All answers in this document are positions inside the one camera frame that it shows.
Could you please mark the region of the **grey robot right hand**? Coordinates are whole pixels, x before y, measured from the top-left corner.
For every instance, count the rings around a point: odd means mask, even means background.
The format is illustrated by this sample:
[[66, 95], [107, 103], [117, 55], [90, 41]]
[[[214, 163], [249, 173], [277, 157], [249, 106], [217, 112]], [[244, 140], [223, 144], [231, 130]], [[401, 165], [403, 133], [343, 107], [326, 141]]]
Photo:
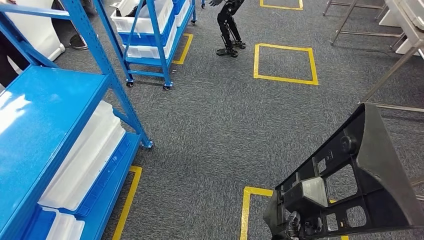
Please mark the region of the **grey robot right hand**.
[[320, 217], [301, 218], [297, 211], [292, 212], [286, 222], [284, 240], [316, 240], [323, 233], [323, 221]]

